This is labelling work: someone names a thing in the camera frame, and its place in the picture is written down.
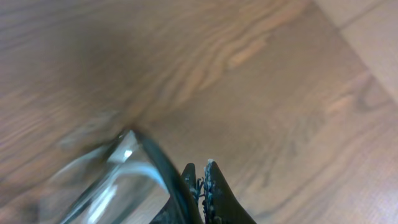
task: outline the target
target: clear glass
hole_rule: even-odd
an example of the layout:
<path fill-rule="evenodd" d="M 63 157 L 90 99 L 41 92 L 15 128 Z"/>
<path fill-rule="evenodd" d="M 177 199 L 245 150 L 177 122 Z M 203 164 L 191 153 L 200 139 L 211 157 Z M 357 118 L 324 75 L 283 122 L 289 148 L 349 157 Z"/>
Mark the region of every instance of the clear glass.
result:
<path fill-rule="evenodd" d="M 41 224 L 149 223 L 155 217 L 167 189 L 134 133 L 123 138 L 112 153 L 101 146 L 50 178 L 40 198 Z"/>

